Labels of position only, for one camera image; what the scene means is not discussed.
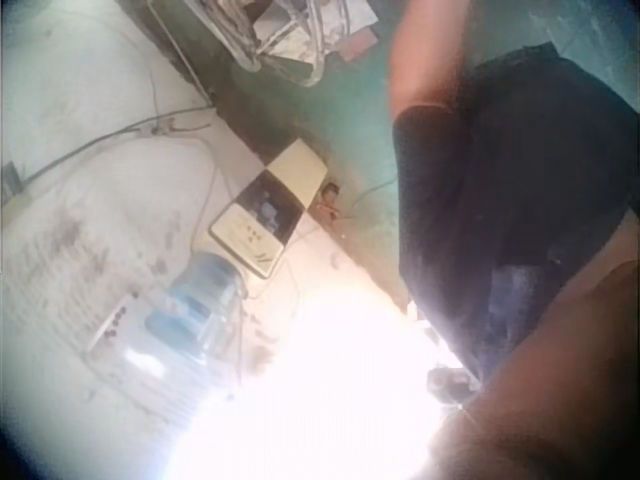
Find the tiled floor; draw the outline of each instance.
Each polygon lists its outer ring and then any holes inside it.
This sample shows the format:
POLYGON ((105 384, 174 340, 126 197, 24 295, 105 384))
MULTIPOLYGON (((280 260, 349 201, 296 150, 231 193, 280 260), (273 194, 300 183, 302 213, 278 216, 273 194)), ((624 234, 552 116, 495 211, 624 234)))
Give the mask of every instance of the tiled floor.
MULTIPOLYGON (((395 176, 386 90, 391 37, 401 10, 388 1, 370 3, 380 17, 374 28, 380 42, 351 64, 331 58, 316 87, 303 89, 239 68, 234 78, 273 115, 291 118, 326 143, 330 170, 343 187, 339 207, 354 217, 337 227, 346 237, 345 248, 398 303, 405 303, 397 273, 396 186, 360 197, 395 176)), ((626 0, 477 2, 469 29, 472 64, 547 41, 639 108, 637 16, 626 0)))

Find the wall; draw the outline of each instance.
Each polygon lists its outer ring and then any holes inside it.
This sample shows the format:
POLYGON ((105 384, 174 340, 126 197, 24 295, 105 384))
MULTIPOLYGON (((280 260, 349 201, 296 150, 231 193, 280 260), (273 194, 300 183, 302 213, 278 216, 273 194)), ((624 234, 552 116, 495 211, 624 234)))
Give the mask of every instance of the wall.
MULTIPOLYGON (((111 0, 59 0, 37 15, 28 13, 33 15, 25 15, 13 31, 5 29, 10 42, 3 46, 3 148, 5 160, 23 177, 94 137, 154 115, 150 72, 160 112, 202 104, 111 0)), ((162 136, 146 129, 88 150, 34 182, 4 212, 3 428, 51 476, 159 478, 184 434, 184 425, 96 375, 82 351, 124 295, 154 283, 167 285, 185 267, 193 229, 201 235, 262 168, 215 112, 175 121, 185 129, 205 125, 162 136), (212 180, 213 194, 196 225, 212 180)), ((251 285, 248 312, 285 346, 292 324, 305 325, 314 315, 316 323, 332 319, 333 338, 345 340, 340 355, 318 351, 318 358, 334 359, 326 363, 331 369, 324 371, 325 379, 344 365, 335 359, 353 357, 362 366, 376 355, 376 368, 366 375, 375 391, 420 390, 432 359, 403 326, 389 297, 309 217, 293 242, 273 278, 251 285), (326 304, 348 308, 322 310, 326 304), (372 316, 380 320, 369 321, 372 316), (357 328, 347 328, 354 319, 357 328), (347 330, 352 334, 345 336, 347 330), (392 337, 397 340, 389 343, 392 337), (367 344, 395 347, 363 356, 359 349, 367 344), (398 357, 398 351, 411 354, 398 357), (412 365, 419 368, 407 368, 412 365), (404 371, 412 373, 398 375, 404 371)), ((247 335, 254 333, 249 329, 247 335)), ((331 346, 331 337, 324 338, 316 347, 331 346)), ((342 380, 357 378, 359 371, 354 368, 342 380)), ((289 381, 291 388, 299 377, 289 381)), ((323 385, 333 391, 331 382, 323 385)), ((162 388, 168 392, 172 386, 162 388)), ((371 417, 366 410, 359 431, 369 435, 376 418, 393 423, 394 415, 407 411, 405 399, 385 404, 389 416, 371 417)), ((403 418, 404 428, 417 425, 403 418)), ((271 432, 271 439, 277 434, 271 432)), ((220 442, 220 437, 208 440, 220 442)), ((377 445, 383 450, 374 455, 384 458, 384 447, 377 445)), ((284 453, 280 450, 279 458, 286 460, 284 453)), ((403 455, 398 449, 392 457, 403 455)), ((215 466, 208 468, 206 476, 214 476, 215 466)))

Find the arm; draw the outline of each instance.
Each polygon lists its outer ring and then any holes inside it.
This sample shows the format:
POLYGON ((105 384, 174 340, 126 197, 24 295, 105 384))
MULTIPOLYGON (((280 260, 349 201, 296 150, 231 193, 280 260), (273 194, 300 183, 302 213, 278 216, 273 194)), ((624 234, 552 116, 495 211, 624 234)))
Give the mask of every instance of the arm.
POLYGON ((391 114, 455 91, 470 0, 409 0, 391 52, 391 114))
POLYGON ((633 433, 637 374, 632 262, 588 295, 550 307, 466 415, 443 428, 436 478, 590 477, 633 433))

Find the black shirt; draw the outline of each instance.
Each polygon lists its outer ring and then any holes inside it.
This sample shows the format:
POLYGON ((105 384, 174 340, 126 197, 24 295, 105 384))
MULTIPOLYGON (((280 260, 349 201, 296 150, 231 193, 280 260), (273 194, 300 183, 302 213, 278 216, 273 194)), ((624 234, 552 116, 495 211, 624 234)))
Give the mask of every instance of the black shirt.
POLYGON ((394 124, 400 272, 484 380, 637 213, 638 115, 550 44, 466 85, 453 111, 416 106, 394 124))

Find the bright light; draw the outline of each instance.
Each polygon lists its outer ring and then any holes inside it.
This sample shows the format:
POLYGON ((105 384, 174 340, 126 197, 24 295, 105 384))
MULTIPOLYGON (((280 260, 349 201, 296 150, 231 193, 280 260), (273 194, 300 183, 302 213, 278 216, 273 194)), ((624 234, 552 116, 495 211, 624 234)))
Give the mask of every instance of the bright light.
POLYGON ((167 479, 403 480, 440 410, 423 335, 363 292, 305 299, 285 350, 233 403, 211 400, 167 479))
POLYGON ((160 380, 164 377, 166 369, 164 365, 153 355, 145 355, 127 348, 124 352, 124 358, 144 373, 152 375, 160 380))

